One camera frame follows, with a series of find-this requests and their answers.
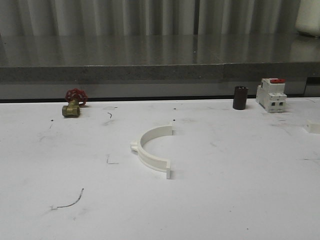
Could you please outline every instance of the white container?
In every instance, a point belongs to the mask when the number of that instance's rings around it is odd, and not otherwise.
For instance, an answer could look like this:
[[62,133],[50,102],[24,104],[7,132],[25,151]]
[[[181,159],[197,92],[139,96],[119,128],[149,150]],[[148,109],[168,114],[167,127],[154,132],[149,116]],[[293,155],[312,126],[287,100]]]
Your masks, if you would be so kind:
[[320,0],[301,0],[295,28],[304,34],[320,36]]

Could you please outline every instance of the semicircular plastic bracket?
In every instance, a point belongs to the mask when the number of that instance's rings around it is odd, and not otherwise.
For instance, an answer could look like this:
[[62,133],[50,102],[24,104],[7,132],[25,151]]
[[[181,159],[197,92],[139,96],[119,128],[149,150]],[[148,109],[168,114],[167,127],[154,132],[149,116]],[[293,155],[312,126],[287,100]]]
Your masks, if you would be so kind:
[[166,178],[170,179],[171,164],[170,160],[154,156],[143,149],[143,146],[152,139],[171,136],[172,122],[168,125],[158,126],[146,131],[137,141],[132,141],[130,146],[133,151],[138,153],[140,161],[147,167],[159,172],[166,173]]

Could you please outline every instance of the white plastic object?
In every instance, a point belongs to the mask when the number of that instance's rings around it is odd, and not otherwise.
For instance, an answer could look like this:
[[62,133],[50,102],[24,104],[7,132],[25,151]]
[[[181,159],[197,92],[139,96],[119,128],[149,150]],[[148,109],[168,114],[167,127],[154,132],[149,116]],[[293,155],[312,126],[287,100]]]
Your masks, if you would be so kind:
[[132,141],[130,146],[133,151],[138,153],[141,162],[147,167],[159,172],[166,173],[166,178],[170,179],[171,164],[170,160],[158,156],[154,156],[143,149],[143,146],[152,139],[171,136],[172,122],[168,125],[158,126],[146,131],[137,141]]
[[320,123],[318,122],[316,123],[307,120],[304,128],[311,134],[320,134]]
[[285,80],[279,78],[262,78],[256,92],[256,102],[268,113],[282,113],[286,106],[287,95],[284,94]]
[[301,0],[295,28],[304,34],[320,36],[320,0]]

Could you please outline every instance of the white tabletop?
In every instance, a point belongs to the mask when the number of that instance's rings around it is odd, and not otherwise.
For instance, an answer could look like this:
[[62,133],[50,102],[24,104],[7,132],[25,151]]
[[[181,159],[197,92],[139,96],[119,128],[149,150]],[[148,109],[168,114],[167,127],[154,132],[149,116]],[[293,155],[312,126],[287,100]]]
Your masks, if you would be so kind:
[[[320,98],[232,101],[88,102],[79,118],[0,104],[0,239],[319,239],[320,134],[303,126]],[[145,146],[171,160],[166,179],[130,142],[171,121]]]

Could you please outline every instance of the brass gate valve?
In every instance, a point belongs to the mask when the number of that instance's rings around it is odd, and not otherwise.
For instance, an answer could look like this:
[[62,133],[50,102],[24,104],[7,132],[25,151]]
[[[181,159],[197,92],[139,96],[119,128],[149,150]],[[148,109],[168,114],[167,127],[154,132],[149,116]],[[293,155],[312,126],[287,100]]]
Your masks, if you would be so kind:
[[68,106],[62,107],[62,115],[64,117],[79,117],[80,107],[84,106],[88,97],[83,90],[74,88],[65,94],[65,100],[69,103]]

